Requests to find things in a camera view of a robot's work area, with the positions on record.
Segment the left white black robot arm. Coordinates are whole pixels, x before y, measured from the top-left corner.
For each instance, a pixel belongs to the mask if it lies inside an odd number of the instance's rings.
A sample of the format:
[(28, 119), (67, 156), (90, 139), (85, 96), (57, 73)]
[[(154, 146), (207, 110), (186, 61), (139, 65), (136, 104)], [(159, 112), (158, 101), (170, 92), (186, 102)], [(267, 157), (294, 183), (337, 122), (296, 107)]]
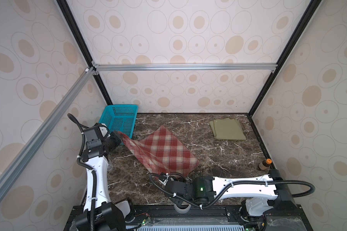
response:
[(93, 127), (82, 132), (83, 143), (77, 164), (87, 171), (87, 195), (83, 213), (75, 219), (78, 231), (125, 231), (128, 201), (117, 207), (108, 193), (108, 155), (121, 144), (118, 133)]

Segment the red plaid skirt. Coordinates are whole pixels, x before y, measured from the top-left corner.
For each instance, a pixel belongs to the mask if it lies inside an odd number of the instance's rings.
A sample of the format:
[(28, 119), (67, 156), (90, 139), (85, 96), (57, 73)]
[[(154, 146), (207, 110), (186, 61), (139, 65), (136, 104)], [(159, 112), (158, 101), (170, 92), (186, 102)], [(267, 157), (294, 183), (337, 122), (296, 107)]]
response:
[(199, 160), (165, 126), (142, 140), (132, 140), (118, 132), (123, 144), (150, 173), (180, 173), (187, 176), (198, 165)]

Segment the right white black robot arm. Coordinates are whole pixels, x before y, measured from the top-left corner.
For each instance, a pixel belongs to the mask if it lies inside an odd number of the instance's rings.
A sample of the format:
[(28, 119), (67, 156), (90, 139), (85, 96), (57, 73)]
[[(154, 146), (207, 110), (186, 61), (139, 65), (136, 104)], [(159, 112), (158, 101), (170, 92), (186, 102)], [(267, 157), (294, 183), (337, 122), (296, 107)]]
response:
[(309, 182), (284, 180), (279, 171), (254, 178), (220, 178), (200, 176), (193, 181), (185, 180), (178, 173), (161, 174), (158, 186), (179, 211), (183, 203), (188, 208), (209, 209), (218, 201), (245, 198), (241, 205), (243, 217), (260, 217), (270, 209), (291, 210), (297, 207), (295, 199), (311, 195), (315, 186)]

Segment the olive green skirt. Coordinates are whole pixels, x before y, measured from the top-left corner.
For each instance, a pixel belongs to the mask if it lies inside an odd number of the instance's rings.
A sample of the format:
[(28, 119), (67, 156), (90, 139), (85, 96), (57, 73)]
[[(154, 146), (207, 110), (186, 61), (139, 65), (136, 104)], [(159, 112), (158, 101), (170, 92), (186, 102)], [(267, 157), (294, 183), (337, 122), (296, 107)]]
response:
[(209, 122), (213, 135), (218, 140), (246, 140), (237, 119), (216, 119)]

